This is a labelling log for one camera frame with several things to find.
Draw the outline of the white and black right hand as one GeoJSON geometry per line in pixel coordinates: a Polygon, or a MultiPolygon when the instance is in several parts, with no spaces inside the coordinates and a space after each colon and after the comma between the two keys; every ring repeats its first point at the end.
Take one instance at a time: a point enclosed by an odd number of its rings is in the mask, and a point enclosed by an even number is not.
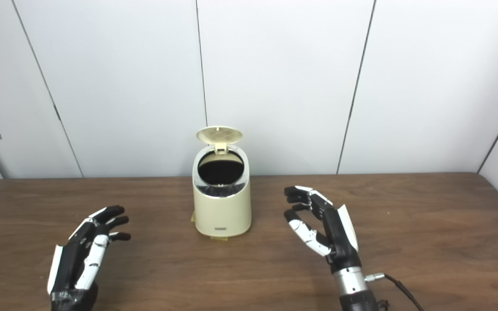
{"type": "Polygon", "coordinates": [[[291,209],[284,212],[285,220],[308,248],[326,258],[332,273],[362,266],[356,233],[345,205],[335,208],[310,187],[285,187],[283,193],[287,203],[292,203],[291,209]],[[306,224],[298,216],[299,211],[310,211],[322,223],[324,233],[306,224]]]}

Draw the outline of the white and black left hand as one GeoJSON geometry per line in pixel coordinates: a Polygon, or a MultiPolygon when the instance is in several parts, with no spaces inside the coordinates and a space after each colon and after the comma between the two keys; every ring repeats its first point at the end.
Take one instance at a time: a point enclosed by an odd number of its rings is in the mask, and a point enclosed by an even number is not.
{"type": "Polygon", "coordinates": [[[131,235],[112,232],[129,222],[120,205],[107,206],[85,218],[65,245],[57,245],[48,277],[52,311],[91,311],[99,286],[96,276],[105,251],[113,241],[129,241],[131,235]]]}

